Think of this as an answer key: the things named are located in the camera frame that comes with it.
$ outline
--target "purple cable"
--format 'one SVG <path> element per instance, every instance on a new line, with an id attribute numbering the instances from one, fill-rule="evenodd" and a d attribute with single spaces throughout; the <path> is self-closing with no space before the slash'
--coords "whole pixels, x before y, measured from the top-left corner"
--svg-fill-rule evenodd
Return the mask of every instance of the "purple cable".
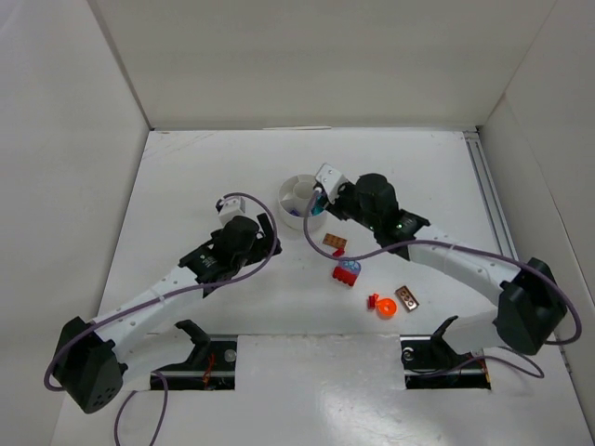
<path id="1" fill-rule="evenodd" d="M 213 282 L 213 283 L 200 283 L 200 284 L 196 284 L 196 285 L 192 285 L 192 286 L 187 286 L 185 288 L 180 288 L 178 290 L 174 290 L 174 291 L 170 291 L 169 293 L 165 293 L 163 295 L 163 299 L 169 299 L 169 298 L 174 297 L 176 295 L 181 295 L 183 293 L 188 293 L 189 291 L 201 290 L 201 289 L 206 288 L 206 287 L 212 288 L 212 287 L 220 287 L 220 286 L 224 286 L 224 285 L 230 285 L 232 283 L 238 283 L 240 281 L 243 281 L 244 279 L 248 279 L 249 277 L 254 276 L 257 272 L 259 272 L 261 269 L 263 269 L 265 267 L 265 265 L 267 265 L 267 263 L 269 263 L 269 261 L 271 260 L 273 254 L 275 252 L 275 249 L 277 249 L 277 223 L 275 222 L 275 218 L 274 218 L 274 215 L 272 214 L 271 210 L 261 200 L 259 200 L 256 197 L 253 197 L 252 195 L 248 195 L 247 193 L 234 192 L 234 193 L 228 193 L 227 195 L 224 195 L 223 196 L 223 198 L 228 198 L 228 197 L 245 197 L 248 200 L 251 200 L 251 201 L 255 202 L 256 204 L 258 204 L 267 213 L 267 215 L 269 216 L 269 219 L 271 220 L 271 225 L 272 225 L 273 244 L 272 244 L 272 247 L 271 247 L 271 251 L 267 254 L 267 256 L 260 263 L 260 265 L 258 265 L 256 268 L 252 269 L 250 272 L 247 272 L 243 276 L 236 277 L 234 279 L 229 279 L 228 281 Z M 150 307 L 151 305 L 155 305 L 155 304 L 157 304 L 159 302 L 161 302 L 160 298 L 159 297 L 156 297 L 155 299 L 149 300 L 147 302 L 143 302 L 142 304 L 138 304 L 135 307 L 132 307 L 132 308 L 129 308 L 129 309 L 125 310 L 125 311 L 121 311 L 119 313 L 116 313 L 113 316 L 111 316 L 110 318 L 107 318 L 107 319 L 105 319 L 103 321 L 100 321 L 100 322 L 97 322 L 97 323 L 92 324 L 86 330 L 84 330 L 83 332 L 81 332 L 80 334 L 78 334 L 77 336 L 75 336 L 73 339 L 71 339 L 70 341 L 68 341 L 56 353 L 56 355 L 54 355 L 54 358 L 52 358 L 52 361 L 47 366 L 46 373 L 44 374 L 44 386 L 46 386 L 46 389 L 47 390 L 51 390 L 52 392 L 61 392 L 62 390 L 64 390 L 63 387 L 57 387 L 57 386 L 52 385 L 50 383 L 50 377 L 51 377 L 52 372 L 54 371 L 54 368 L 56 367 L 56 364 L 58 363 L 58 361 L 62 358 L 62 356 L 64 356 L 66 354 L 66 352 L 68 350 L 70 350 L 73 347 L 74 344 L 76 344 L 77 342 L 79 342 L 84 337 L 86 337 L 86 336 L 90 335 L 91 333 L 95 332 L 99 328 L 107 325 L 108 323 L 112 323 L 113 321 L 116 321 L 118 319 L 122 319 L 125 316 L 128 316 L 129 314 L 135 313 L 137 311 L 140 311 L 142 309 L 145 309 L 147 307 Z"/>
<path id="2" fill-rule="evenodd" d="M 430 372 L 428 374 L 417 374 L 416 376 L 423 377 L 423 378 L 436 378 L 438 376 L 446 376 L 448 374 L 451 374 L 452 372 L 456 372 L 457 370 L 462 369 L 463 367 L 466 367 L 467 365 L 471 364 L 472 362 L 491 360 L 491 361 L 500 362 L 512 369 L 518 370 L 519 372 L 521 372 L 523 374 L 528 374 L 529 376 L 532 376 L 533 378 L 543 379 L 546 377 L 546 374 L 544 374 L 541 367 L 539 367 L 535 361 L 526 357 L 522 353 L 519 353 L 518 351 L 513 350 L 512 348 L 508 348 L 508 347 L 500 347 L 500 348 L 502 348 L 503 350 L 509 351 L 510 353 L 514 353 L 515 355 L 517 355 L 520 358 L 524 359 L 525 361 L 529 362 L 532 366 L 535 367 L 535 369 L 537 370 L 537 373 L 531 372 L 529 370 L 525 370 L 525 369 L 523 369 L 523 367 L 519 367 L 517 364 L 515 364 L 513 362 L 503 360 L 502 358 L 498 358 L 498 356 L 480 355 L 480 356 L 474 356 L 473 358 L 463 361 L 460 364 L 458 364 L 457 367 L 453 367 L 452 369 L 449 369 L 449 370 L 440 370 L 438 372 Z"/>
<path id="3" fill-rule="evenodd" d="M 153 374 L 155 374 L 155 376 L 159 377 L 159 379 L 161 379 L 161 382 L 164 385 L 164 404 L 161 407 L 161 415 L 159 415 L 159 421 L 157 422 L 157 427 L 155 428 L 154 434 L 152 434 L 152 439 L 151 439 L 151 442 L 149 443 L 149 446 L 153 446 L 153 444 L 155 444 L 155 441 L 157 440 L 157 436 L 159 435 L 159 431 L 161 430 L 161 425 L 163 424 L 164 418 L 165 418 L 165 410 L 167 409 L 167 395 L 169 393 L 169 386 L 167 385 L 167 380 L 161 374 L 161 372 L 153 372 Z M 120 418 L 122 417 L 122 413 L 124 412 L 124 408 L 126 407 L 128 402 L 130 400 L 132 400 L 132 397 L 134 397 L 137 393 L 138 392 L 136 390 L 130 392 L 130 395 L 128 395 L 126 397 L 126 399 L 122 403 L 122 406 L 120 406 L 120 410 L 118 411 L 118 414 L 115 416 L 115 423 L 113 424 L 113 439 L 115 440 L 115 446 L 122 446 L 122 443 L 120 442 L 120 438 L 118 437 L 118 427 L 120 425 Z"/>
<path id="4" fill-rule="evenodd" d="M 304 235 L 306 236 L 306 240 L 308 241 L 310 246 L 314 249 L 314 251 L 316 251 L 321 256 L 324 256 L 331 260 L 337 261 L 337 257 L 333 257 L 330 254 L 323 251 L 321 248 L 319 248 L 316 245 L 316 243 L 314 242 L 314 240 L 311 238 L 310 234 L 308 233 L 308 218 L 310 216 L 310 212 L 314 206 L 314 203 L 316 202 L 316 200 L 318 200 L 318 197 L 320 195 L 321 195 L 321 193 L 319 191 L 315 190 L 312 197 L 310 198 L 310 201 L 308 203 L 308 208 L 306 209 L 306 215 L 304 216 L 304 224 L 303 224 Z M 570 298 L 566 295 L 566 293 L 552 279 L 550 279 L 548 276 L 543 274 L 541 271 L 538 271 L 535 268 L 525 265 L 524 263 L 519 262 L 518 260 L 515 260 L 513 258 L 508 258 L 508 257 L 502 256 L 500 254 L 488 253 L 487 251 L 468 248 L 466 246 L 460 246 L 457 244 L 438 242 L 435 240 L 408 240 L 405 242 L 398 242 L 398 243 L 391 244 L 389 246 L 385 246 L 384 248 L 377 249 L 376 251 L 372 251 L 371 253 L 363 254 L 361 256 L 339 257 L 339 258 L 341 260 L 350 260 L 350 261 L 364 260 L 366 258 L 377 256 L 378 254 L 386 253 L 387 251 L 392 251 L 394 249 L 399 249 L 399 248 L 403 248 L 405 246 L 411 246 L 414 244 L 428 244 L 428 245 L 433 245 L 433 246 L 441 246 L 442 248 L 454 249 L 456 251 L 460 251 L 462 253 L 467 253 L 467 254 L 473 254 L 475 256 L 484 256 L 484 257 L 494 258 L 501 262 L 510 263 L 511 265 L 514 265 L 515 267 L 518 267 L 520 269 L 523 269 L 523 270 L 535 275 L 539 280 L 544 282 L 549 288 L 551 288 L 554 292 L 556 292 L 557 295 L 560 296 L 560 298 L 564 301 L 564 304 L 570 311 L 570 314 L 572 314 L 573 319 L 575 320 L 575 334 L 570 336 L 568 339 L 563 339 L 563 340 L 559 340 L 559 341 L 546 341 L 546 344 L 549 344 L 551 346 L 565 346 L 567 344 L 572 344 L 573 342 L 577 341 L 578 338 L 583 334 L 583 324 L 580 320 L 580 317 L 578 316 L 578 311 L 576 311 L 575 306 L 571 302 Z"/>

